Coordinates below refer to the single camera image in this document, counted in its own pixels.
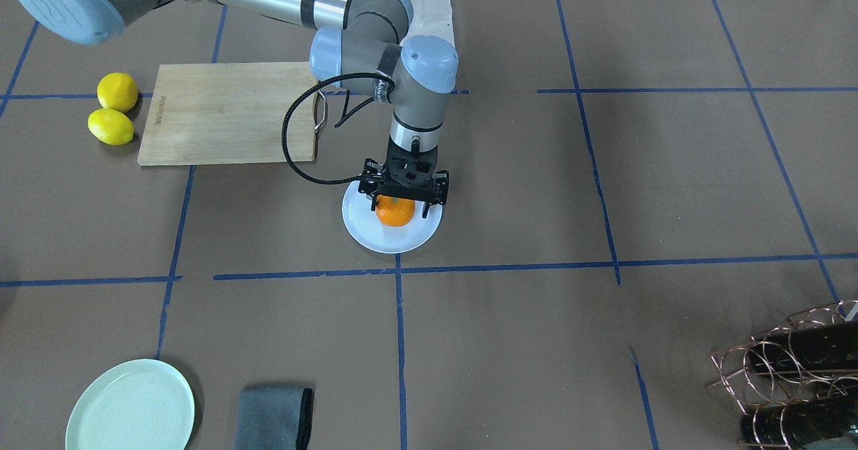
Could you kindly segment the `orange fruit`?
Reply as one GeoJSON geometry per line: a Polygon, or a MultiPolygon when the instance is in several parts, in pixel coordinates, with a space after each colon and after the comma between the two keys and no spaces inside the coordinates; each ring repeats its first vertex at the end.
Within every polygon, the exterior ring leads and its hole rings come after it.
{"type": "Polygon", "coordinates": [[[387,227],[404,227],[416,214],[416,201],[399,197],[378,195],[375,199],[375,215],[387,227]]]}

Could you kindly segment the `light blue plate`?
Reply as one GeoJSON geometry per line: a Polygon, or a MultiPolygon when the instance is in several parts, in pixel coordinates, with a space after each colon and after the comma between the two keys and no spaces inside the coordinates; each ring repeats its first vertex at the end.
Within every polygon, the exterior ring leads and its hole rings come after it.
{"type": "Polygon", "coordinates": [[[379,254],[404,254],[426,243],[436,233],[442,220],[442,206],[432,205],[425,218],[423,203],[417,203],[414,218],[405,226],[389,227],[378,221],[371,211],[371,199],[359,192],[359,182],[347,185],[341,217],[347,232],[359,244],[379,254]]]}

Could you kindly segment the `green plate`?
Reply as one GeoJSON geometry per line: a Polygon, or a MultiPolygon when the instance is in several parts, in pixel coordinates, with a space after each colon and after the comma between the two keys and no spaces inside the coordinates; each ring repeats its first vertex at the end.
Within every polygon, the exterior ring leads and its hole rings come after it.
{"type": "Polygon", "coordinates": [[[184,449],[195,425],[190,385],[172,365],[133,359],[107,370],[68,417],[67,449],[184,449]]]}

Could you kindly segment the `bamboo cutting board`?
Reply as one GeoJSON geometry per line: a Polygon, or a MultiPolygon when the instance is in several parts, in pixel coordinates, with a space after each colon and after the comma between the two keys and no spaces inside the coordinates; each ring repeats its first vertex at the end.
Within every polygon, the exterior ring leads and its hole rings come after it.
{"type": "Polygon", "coordinates": [[[283,118],[316,83],[308,62],[160,65],[138,164],[285,162],[283,118]]]}

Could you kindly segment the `folded grey cloth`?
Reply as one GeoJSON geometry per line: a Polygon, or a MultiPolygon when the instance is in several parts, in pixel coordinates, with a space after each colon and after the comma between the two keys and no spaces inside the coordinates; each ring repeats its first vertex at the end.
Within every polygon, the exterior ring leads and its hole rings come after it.
{"type": "Polygon", "coordinates": [[[306,449],[312,437],[314,390],[255,386],[239,393],[233,449],[306,449]]]}

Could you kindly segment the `yellow lemon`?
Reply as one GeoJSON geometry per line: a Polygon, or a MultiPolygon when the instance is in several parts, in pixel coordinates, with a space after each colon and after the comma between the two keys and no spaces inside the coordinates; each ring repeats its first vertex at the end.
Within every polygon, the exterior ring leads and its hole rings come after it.
{"type": "Polygon", "coordinates": [[[135,135],[134,124],[126,114],[108,108],[89,114],[88,129],[99,141],[111,146],[128,144],[135,135]]]}
{"type": "Polygon", "coordinates": [[[131,74],[115,72],[106,74],[99,80],[96,97],[104,109],[113,109],[128,113],[138,101],[137,81],[131,74]]]}

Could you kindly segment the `front dark wine bottle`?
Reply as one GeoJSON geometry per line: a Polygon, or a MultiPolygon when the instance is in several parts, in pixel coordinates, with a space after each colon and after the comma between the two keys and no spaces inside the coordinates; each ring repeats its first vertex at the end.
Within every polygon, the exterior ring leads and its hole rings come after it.
{"type": "Polygon", "coordinates": [[[772,405],[742,416],[739,442],[751,449],[855,449],[856,423],[855,396],[772,405]]]}

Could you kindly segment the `dark wine bottle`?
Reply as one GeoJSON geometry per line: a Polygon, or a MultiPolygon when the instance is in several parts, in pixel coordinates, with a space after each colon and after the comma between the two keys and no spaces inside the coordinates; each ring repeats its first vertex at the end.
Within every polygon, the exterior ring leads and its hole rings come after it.
{"type": "Polygon", "coordinates": [[[847,321],[776,333],[764,337],[747,352],[747,367],[771,376],[800,373],[827,376],[857,370],[857,322],[847,321]]]}
{"type": "Polygon", "coordinates": [[[742,416],[739,442],[751,449],[855,449],[856,423],[855,396],[772,405],[742,416]]]}

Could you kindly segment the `middle dark wine bottle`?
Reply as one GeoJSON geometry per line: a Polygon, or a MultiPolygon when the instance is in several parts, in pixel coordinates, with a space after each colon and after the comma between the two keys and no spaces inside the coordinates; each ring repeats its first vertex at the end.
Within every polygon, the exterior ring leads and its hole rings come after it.
{"type": "Polygon", "coordinates": [[[747,367],[771,376],[800,373],[827,376],[857,370],[857,322],[847,321],[776,333],[764,337],[747,352],[747,367]]]}

